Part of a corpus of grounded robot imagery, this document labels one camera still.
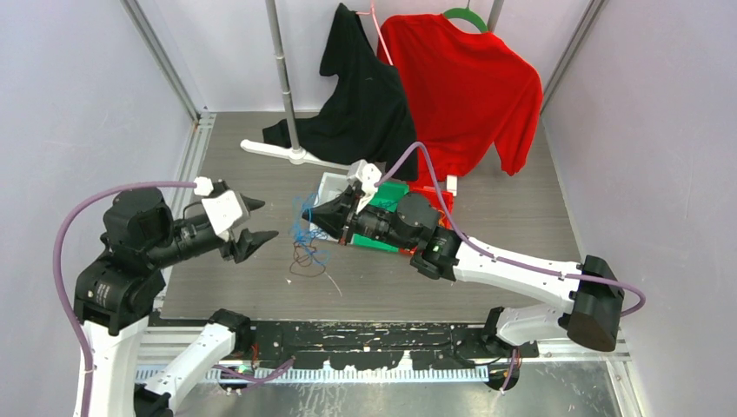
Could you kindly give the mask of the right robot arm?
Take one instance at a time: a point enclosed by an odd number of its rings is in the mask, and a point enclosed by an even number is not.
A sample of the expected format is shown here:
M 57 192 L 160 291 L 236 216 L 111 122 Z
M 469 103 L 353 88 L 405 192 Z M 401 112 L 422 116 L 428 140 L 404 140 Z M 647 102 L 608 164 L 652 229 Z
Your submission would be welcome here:
M 475 282 L 536 299 L 527 308 L 491 308 L 482 333 L 496 357 L 542 339 L 567 337 L 598 352 L 614 351 L 624 290 L 602 258 L 581 263 L 550 261 L 494 248 L 440 224 L 440 212 L 416 193 L 394 210 L 359 208 L 352 186 L 329 202 L 307 209 L 302 219 L 341 244 L 354 235 L 412 251 L 410 264 L 433 280 Z

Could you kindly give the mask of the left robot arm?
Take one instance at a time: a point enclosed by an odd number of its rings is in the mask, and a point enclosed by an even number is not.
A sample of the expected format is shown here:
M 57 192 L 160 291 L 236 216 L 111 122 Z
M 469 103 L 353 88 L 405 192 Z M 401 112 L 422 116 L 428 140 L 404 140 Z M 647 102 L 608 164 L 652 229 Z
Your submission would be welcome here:
M 249 317 L 220 309 L 163 371 L 136 381 L 143 335 L 166 286 L 164 269 L 213 251 L 240 263 L 276 237 L 244 226 L 262 201 L 206 178 L 192 188 L 203 212 L 178 219 L 160 182 L 108 191 L 103 252 L 77 277 L 74 300 L 66 307 L 81 350 L 76 415 L 172 416 L 222 359 L 241 359 L 252 350 Z

